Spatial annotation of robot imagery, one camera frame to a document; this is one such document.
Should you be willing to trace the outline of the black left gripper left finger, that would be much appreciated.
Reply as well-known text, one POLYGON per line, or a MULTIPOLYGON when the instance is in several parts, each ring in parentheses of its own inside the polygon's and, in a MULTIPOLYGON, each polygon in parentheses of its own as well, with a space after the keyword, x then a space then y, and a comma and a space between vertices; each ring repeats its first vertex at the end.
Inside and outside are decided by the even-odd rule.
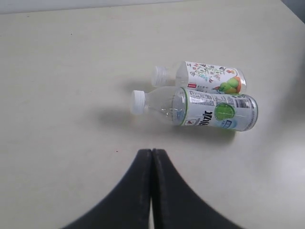
POLYGON ((128 171, 95 207, 66 229, 148 229, 152 151, 137 152, 128 171))

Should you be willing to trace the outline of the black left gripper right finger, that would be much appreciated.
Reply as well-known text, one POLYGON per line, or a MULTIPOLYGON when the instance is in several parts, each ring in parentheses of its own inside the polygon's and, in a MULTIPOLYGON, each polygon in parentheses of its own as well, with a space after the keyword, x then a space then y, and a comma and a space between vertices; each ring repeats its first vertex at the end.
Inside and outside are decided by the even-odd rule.
POLYGON ((156 229, 234 229, 180 176, 166 151, 152 150, 152 213, 156 229))

